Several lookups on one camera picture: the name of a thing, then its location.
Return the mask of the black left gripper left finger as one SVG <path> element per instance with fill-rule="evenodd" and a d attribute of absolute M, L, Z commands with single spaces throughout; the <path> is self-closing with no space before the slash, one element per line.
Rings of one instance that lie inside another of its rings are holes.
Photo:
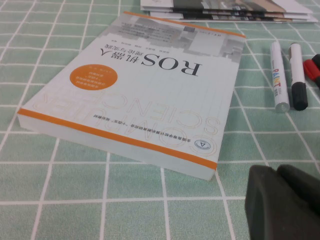
<path fill-rule="evenodd" d="M 269 166 L 249 169 L 245 214 L 252 240 L 320 238 L 320 215 Z"/>

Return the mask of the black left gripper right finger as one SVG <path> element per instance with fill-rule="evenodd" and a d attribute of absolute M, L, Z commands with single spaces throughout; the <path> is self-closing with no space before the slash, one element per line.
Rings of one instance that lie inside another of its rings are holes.
<path fill-rule="evenodd" d="M 320 180 L 289 164 L 280 165 L 276 171 L 299 198 L 320 215 Z"/>

